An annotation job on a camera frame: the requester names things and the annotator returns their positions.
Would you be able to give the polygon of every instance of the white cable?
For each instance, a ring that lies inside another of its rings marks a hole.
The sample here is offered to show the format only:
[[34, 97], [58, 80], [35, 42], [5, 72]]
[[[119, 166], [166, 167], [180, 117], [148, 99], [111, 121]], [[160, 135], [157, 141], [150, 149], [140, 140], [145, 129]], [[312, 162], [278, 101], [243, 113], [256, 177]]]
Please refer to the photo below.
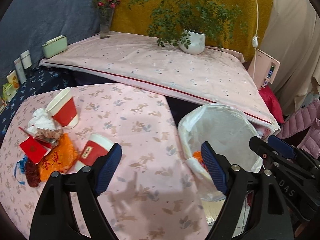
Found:
[[254, 48], [254, 62], [253, 62], [253, 75], [252, 80], [254, 80], [254, 73], [256, 71], [256, 59], [257, 59], [257, 49]]
[[252, 79], [254, 79], [254, 74], [256, 70], [256, 59], [257, 59], [257, 47], [258, 47], [258, 27], [259, 27], [259, 7], [258, 7], [258, 0], [256, 0], [256, 5], [257, 5], [257, 28], [256, 28], [256, 33], [254, 37], [252, 38], [252, 46], [254, 47], [254, 62], [253, 62], [253, 75]]
[[259, 26], [259, 7], [258, 7], [258, 0], [256, 0], [256, 4], [257, 4], [257, 29], [256, 29], [255, 37], [257, 37], [257, 34], [258, 34], [258, 26]]

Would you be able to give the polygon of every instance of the blue gripper pad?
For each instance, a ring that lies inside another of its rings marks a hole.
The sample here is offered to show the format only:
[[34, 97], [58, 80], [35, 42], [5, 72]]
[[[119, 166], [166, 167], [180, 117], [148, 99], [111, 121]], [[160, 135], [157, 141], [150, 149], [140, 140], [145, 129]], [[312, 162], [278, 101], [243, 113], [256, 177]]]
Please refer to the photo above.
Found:
[[119, 144], [115, 144], [111, 148], [110, 152], [108, 152], [107, 156], [108, 159], [100, 169], [97, 176], [96, 187], [94, 189], [98, 196], [107, 190], [112, 176], [119, 165], [122, 156], [121, 146]]
[[228, 192], [228, 171], [230, 163], [223, 155], [216, 154], [208, 142], [201, 145], [201, 156], [216, 188], [224, 195]]
[[278, 137], [271, 135], [268, 138], [268, 145], [270, 145], [277, 153], [286, 159], [294, 159], [295, 153], [293, 147]]

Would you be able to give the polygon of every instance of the glass vase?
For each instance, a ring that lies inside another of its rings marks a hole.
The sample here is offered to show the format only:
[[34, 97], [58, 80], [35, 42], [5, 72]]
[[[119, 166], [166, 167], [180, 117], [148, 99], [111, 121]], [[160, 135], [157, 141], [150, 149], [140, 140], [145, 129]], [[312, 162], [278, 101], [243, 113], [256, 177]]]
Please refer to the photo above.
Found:
[[100, 38], [110, 37], [110, 26], [112, 22], [114, 8], [107, 8], [103, 15], [100, 15]]

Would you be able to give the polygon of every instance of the blue wall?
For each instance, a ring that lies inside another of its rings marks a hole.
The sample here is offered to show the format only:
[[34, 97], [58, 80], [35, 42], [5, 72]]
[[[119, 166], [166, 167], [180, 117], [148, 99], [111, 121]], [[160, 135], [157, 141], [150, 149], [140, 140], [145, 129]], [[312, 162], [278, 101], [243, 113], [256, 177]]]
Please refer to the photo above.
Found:
[[0, 84], [25, 50], [36, 63], [43, 57], [41, 45], [46, 41], [66, 35], [71, 44], [98, 30], [91, 0], [13, 0], [0, 21]]

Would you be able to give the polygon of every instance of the yellow blanket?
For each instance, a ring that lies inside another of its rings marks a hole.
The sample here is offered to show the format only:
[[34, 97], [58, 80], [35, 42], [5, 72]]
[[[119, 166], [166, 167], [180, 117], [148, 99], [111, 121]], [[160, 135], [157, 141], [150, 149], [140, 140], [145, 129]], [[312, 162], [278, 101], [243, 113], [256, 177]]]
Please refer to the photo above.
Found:
[[[242, 19], [248, 23], [248, 36], [245, 36], [239, 27], [235, 28], [233, 41], [225, 42], [224, 48], [241, 52], [246, 61], [251, 60], [254, 55], [252, 47], [252, 37], [256, 31], [257, 10], [256, 0], [222, 0], [225, 4], [238, 4], [243, 11]], [[156, 7], [158, 1], [154, 0], [146, 3], [144, 7], [133, 6], [129, 10], [127, 3], [129, 0], [122, 0], [122, 3], [116, 8], [111, 30], [124, 33], [134, 33], [147, 35], [148, 25], [151, 23], [151, 10]], [[259, 29], [258, 41], [261, 42], [265, 30], [268, 26], [269, 16], [273, 0], [258, 0], [259, 5]]]

